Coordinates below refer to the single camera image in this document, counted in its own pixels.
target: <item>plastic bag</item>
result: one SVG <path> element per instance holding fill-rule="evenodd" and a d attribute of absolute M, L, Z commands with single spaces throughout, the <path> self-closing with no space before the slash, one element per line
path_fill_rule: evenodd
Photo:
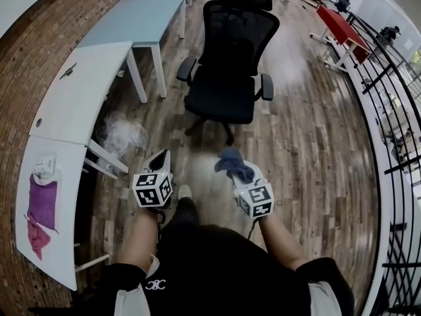
<path fill-rule="evenodd" d="M 110 113 L 104 120 L 105 125 L 97 131 L 99 145 L 118 159 L 125 154 L 129 145 L 146 150 L 147 131 L 137 122 L 129 122 L 126 115 L 119 111 Z M 111 164 L 98 160 L 98 165 L 104 169 L 111 169 Z"/>

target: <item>wooden floor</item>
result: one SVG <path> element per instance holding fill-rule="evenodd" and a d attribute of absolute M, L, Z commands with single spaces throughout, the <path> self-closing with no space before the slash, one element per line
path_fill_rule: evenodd
<path fill-rule="evenodd" d="M 184 40 L 178 37 L 176 19 L 161 43 L 168 97 L 158 96 L 150 52 L 136 49 L 147 104 L 139 102 L 126 74 L 105 107 L 141 123 L 149 141 L 147 151 L 129 148 L 122 160 L 130 174 L 119 181 L 91 172 L 97 183 L 88 216 L 90 241 L 82 245 L 81 257 L 110 252 L 114 261 L 137 210 L 129 190 L 132 175 L 140 171 L 146 156 L 163 148 L 171 150 L 175 190 L 183 183 L 191 186 L 201 222 L 248 234 L 251 221 L 236 207 L 230 180 L 213 171 L 225 146 L 223 127 L 207 122 L 195 136 L 184 135 L 195 118 L 184 109 L 188 87 L 175 75 L 185 57 L 201 54 L 206 1 L 194 0 L 187 8 Z M 280 28 L 263 53 L 259 73 L 272 76 L 275 96 L 272 102 L 256 102 L 252 124 L 232 126 L 234 147 L 271 182 L 277 216 L 309 257 L 337 261 L 358 308 L 371 275 L 377 229 L 376 177 L 367 129 L 344 77 L 322 64 L 326 47 L 309 38 L 309 31 L 323 29 L 315 9 L 300 0 L 274 0 L 272 12 L 280 19 Z M 252 240 L 264 247 L 258 227 Z M 100 268 L 82 272 L 80 287 L 92 284 Z"/>

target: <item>person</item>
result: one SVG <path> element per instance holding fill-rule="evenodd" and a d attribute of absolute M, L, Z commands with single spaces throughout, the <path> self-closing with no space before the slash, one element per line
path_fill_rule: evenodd
<path fill-rule="evenodd" d="M 75 314 L 354 315 L 335 261 L 309 261 L 275 214 L 259 219 L 266 252 L 233 230 L 201 226 L 188 186 L 178 199 L 158 244 L 157 215 L 139 209 L 117 263 Z"/>
<path fill-rule="evenodd" d="M 386 47 L 388 45 L 393 45 L 393 43 L 395 42 L 395 40 L 397 39 L 397 34 L 400 34 L 400 29 L 398 26 L 395 27 L 385 27 L 382 30 L 380 30 L 380 35 L 376 36 L 376 39 L 380 42 L 380 44 L 383 46 L 384 49 L 386 49 Z M 379 56 L 382 53 L 382 50 L 377 46 L 374 50 L 374 54 Z"/>

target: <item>chair armrest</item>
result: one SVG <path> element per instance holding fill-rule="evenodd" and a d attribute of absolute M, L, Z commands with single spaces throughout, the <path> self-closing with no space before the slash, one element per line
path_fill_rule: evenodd
<path fill-rule="evenodd" d="M 186 82 L 187 84 L 191 84 L 191 71 L 193 70 L 197 59 L 195 57 L 186 57 L 184 61 L 181 63 L 180 67 L 178 68 L 177 72 L 177 80 Z"/>
<path fill-rule="evenodd" d="M 265 101 L 272 101 L 274 98 L 274 83 L 270 75 L 262 74 L 262 86 L 255 95 L 255 101 L 262 98 Z"/>

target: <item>red desk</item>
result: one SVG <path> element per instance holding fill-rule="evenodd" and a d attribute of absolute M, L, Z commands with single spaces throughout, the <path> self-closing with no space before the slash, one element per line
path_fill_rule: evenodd
<path fill-rule="evenodd" d="M 338 62 L 336 62 L 335 65 L 326 61 L 325 63 L 346 72 L 347 70 L 342 68 L 341 65 L 351 53 L 354 53 L 357 61 L 361 65 L 369 56 L 370 50 L 354 28 L 341 15 L 333 12 L 325 6 L 320 6 L 317 9 L 317 14 L 326 24 L 326 29 L 321 35 L 310 33 L 310 37 L 330 43 L 330 41 L 326 39 L 326 35 L 330 31 L 340 45 L 346 43 L 349 46 L 346 53 L 339 59 Z"/>

